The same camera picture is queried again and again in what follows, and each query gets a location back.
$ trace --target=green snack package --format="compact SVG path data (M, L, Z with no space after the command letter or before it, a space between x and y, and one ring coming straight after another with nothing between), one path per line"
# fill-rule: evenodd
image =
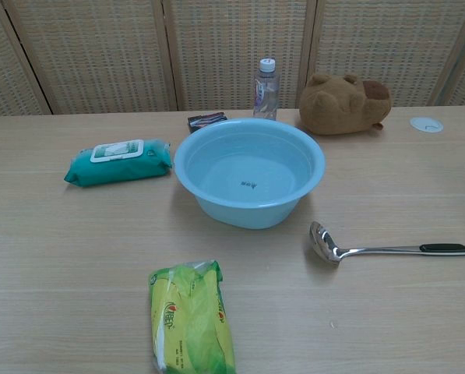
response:
M81 150L64 180L85 187L165 175L171 168L169 147L159 139L100 144Z
M234 350L217 261L150 275L153 350L165 374L235 374Z

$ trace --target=stuffed animal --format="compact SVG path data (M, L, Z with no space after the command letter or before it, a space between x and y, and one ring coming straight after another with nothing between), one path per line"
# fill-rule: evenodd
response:
M319 135L382 129L391 107L385 86L353 74L343 78L313 74L300 98L301 121Z

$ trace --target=plastic basin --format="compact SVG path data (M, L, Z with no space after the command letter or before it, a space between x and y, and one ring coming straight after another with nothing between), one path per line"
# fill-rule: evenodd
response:
M320 182L325 158L310 136L259 118L219 122L177 149L175 173L216 220L242 228L279 224Z

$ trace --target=bottle cap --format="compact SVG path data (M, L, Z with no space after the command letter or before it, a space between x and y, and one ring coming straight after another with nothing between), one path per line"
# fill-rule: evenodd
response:
M260 71L274 72L276 69L276 60L273 58L262 58L260 60Z

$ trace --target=wooden table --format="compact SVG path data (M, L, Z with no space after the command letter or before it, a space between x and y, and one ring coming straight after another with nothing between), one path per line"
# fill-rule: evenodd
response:
M263 231L207 217L175 175L62 180L98 143L160 137L174 151L193 114L0 118L0 374L156 372L147 276L210 258L238 373L465 373L465 258L333 268L307 243L314 219L343 247L465 243L465 107L394 108L382 132L317 137L324 179ZM444 131L413 129L418 115Z

